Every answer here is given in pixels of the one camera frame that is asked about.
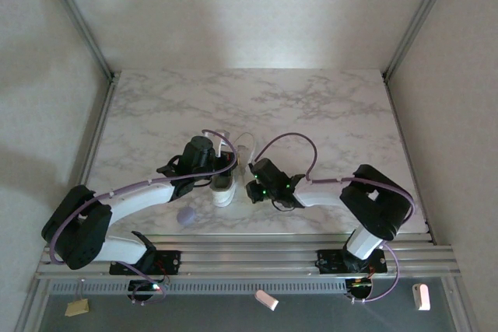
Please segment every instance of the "marble surface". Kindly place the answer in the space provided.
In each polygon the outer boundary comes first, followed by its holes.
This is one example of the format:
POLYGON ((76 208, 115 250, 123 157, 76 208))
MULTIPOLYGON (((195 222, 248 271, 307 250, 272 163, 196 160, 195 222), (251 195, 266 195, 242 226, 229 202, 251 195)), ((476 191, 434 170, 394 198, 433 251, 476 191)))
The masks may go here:
MULTIPOLYGON (((232 140, 249 131, 257 139, 257 150, 276 135, 301 132, 318 148, 312 178, 350 176, 359 164, 369 163, 415 193, 376 70, 123 71, 89 187, 104 192, 157 177, 156 168, 181 153, 203 128, 225 129, 232 140)), ((303 139, 288 137, 276 142, 265 156, 292 175, 307 169, 313 151, 303 139)), ((252 204, 242 185, 228 207, 218 208, 211 201, 210 189, 198 188, 178 201, 128 216, 112 230, 164 235, 306 234, 351 232, 358 225, 343 206, 284 213, 269 201, 252 204), (182 226, 176 217, 186 206, 193 207, 196 219, 182 226)), ((427 232, 420 209, 402 232, 427 232)))

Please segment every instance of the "small purple object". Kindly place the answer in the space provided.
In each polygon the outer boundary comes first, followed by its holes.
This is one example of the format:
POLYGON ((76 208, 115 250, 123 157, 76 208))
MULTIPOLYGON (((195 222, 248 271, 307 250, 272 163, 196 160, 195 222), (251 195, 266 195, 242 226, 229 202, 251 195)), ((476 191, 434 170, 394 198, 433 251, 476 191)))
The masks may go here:
POLYGON ((191 225, 195 220, 195 211, 190 206, 180 209, 177 214, 177 221, 181 225, 191 225))

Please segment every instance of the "gray floor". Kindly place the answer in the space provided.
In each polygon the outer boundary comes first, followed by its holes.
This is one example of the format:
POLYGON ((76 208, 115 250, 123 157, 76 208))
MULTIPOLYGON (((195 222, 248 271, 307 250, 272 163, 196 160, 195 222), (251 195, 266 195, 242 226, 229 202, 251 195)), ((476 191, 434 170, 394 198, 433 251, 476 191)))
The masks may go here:
MULTIPOLYGON (((379 291, 391 280, 376 281, 379 291)), ((415 311, 412 285, 403 279, 386 298, 352 306, 344 295, 281 295, 275 312, 252 295, 172 295, 163 303, 133 306, 123 295, 92 296, 90 312, 65 317, 72 295, 52 296, 42 323, 43 332, 171 331, 454 331, 439 279, 426 279, 432 309, 415 311)))

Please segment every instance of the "white wall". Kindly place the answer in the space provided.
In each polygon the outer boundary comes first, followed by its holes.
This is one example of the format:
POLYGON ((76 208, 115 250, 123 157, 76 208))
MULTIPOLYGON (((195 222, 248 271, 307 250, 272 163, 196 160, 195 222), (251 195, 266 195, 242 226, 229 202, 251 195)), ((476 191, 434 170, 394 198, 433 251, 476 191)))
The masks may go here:
POLYGON ((40 231, 75 183, 105 80, 58 0, 1 0, 0 15, 3 332, 16 325, 44 246, 40 231))
POLYGON ((420 0, 76 0, 114 70, 386 68, 420 0))
POLYGON ((498 0, 437 0, 391 89, 433 231, 498 330, 498 0))

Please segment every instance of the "yellow tag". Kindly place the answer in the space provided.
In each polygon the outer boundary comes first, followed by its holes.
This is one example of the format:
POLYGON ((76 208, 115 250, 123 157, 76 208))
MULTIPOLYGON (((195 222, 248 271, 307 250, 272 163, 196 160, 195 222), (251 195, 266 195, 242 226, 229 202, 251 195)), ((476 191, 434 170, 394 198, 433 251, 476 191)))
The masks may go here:
POLYGON ((78 301, 68 303, 68 308, 65 310, 66 316, 74 316, 79 314, 88 313, 88 299, 80 299, 78 301))

